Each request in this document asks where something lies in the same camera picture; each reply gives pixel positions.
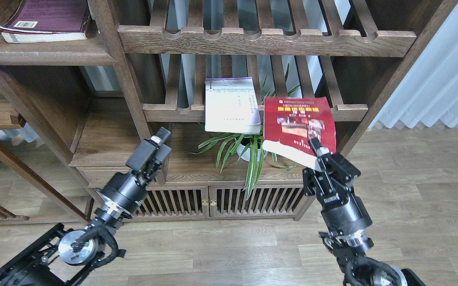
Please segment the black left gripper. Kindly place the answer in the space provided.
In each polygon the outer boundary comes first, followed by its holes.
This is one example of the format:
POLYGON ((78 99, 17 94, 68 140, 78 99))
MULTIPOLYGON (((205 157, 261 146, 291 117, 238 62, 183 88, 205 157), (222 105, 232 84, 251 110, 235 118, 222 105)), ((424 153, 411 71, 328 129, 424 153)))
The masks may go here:
POLYGON ((159 174, 164 178, 167 175, 171 148, 164 143, 170 136, 171 132, 162 127, 149 140, 143 140, 126 162, 130 170, 120 184, 112 177, 103 188, 95 189, 103 197, 104 205, 97 208, 94 220, 121 223, 124 218, 132 219, 144 202, 149 183, 159 174))

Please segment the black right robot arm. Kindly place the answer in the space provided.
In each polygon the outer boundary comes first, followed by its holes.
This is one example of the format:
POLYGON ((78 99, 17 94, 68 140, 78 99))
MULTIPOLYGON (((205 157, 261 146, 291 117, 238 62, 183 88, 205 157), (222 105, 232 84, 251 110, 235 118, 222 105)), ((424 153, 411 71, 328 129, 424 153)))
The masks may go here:
POLYGON ((319 236, 345 275, 343 285, 423 286, 412 270, 366 255, 374 243, 365 233, 371 218, 354 192, 353 181, 361 175, 360 170, 341 154, 322 147, 318 138, 310 139, 309 144, 316 154, 316 165, 303 169, 304 192, 315 196, 322 206, 320 213, 328 231, 319 232, 319 236))

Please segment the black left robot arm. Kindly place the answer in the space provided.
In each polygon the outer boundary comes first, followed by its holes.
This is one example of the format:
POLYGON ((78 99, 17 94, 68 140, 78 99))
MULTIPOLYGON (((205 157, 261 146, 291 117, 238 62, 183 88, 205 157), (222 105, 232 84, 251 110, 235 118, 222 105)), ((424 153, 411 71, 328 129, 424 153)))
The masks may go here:
POLYGON ((144 202, 147 186, 156 177, 171 149, 165 145, 171 132, 160 128, 149 140, 142 141, 127 161, 129 172, 117 172, 98 189, 104 198, 95 218, 83 229, 65 230, 58 223, 16 257, 0 268, 2 286, 78 286, 96 268, 124 257, 114 234, 124 218, 131 219, 144 202), (54 254, 80 271, 62 281, 49 268, 54 254))

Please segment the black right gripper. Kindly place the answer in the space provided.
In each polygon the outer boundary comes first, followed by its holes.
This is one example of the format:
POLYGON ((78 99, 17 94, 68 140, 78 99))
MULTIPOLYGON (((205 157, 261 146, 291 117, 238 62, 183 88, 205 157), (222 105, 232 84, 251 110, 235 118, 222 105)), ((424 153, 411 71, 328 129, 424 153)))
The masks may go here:
POLYGON ((309 140, 316 157, 315 170, 303 169, 304 194, 315 196, 331 239, 338 238, 350 247, 372 247, 365 231, 372 220, 362 200, 355 195, 353 181, 361 176, 353 164, 339 153, 321 145, 318 138, 309 140))

